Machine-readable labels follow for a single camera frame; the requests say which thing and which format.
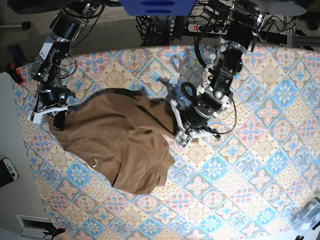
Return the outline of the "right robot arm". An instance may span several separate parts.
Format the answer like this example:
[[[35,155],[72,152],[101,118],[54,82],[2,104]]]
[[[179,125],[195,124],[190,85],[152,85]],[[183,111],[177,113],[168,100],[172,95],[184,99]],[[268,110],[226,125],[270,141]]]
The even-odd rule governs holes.
[[[32,63],[29,74],[37,82],[36,104],[28,120],[40,124],[45,115],[64,118],[68,97],[75,97],[61,81],[76,71],[64,72],[61,62],[70,55],[72,42],[92,19],[98,19],[106,4],[100,0],[81,0],[64,6],[51,23],[51,33]]]

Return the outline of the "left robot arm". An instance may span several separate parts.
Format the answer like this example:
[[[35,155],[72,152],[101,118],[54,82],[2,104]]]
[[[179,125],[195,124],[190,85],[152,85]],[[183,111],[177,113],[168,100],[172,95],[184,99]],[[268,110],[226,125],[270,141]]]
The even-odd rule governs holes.
[[[174,114],[174,141],[186,147],[192,140],[215,137],[220,139],[222,132],[211,128],[209,121],[216,119],[221,112],[234,108],[235,102],[231,84],[234,76],[243,67],[242,55],[247,50],[253,50],[260,26],[265,15],[254,9],[250,0],[235,0],[224,19],[220,46],[215,50],[215,58],[206,63],[200,52],[200,41],[205,36],[201,33],[196,39],[194,49],[196,58],[204,67],[202,83],[195,87],[190,82],[184,82],[180,90],[190,101],[189,106],[178,103],[175,89],[167,79],[160,82],[167,88],[168,96],[165,101],[171,106]]]

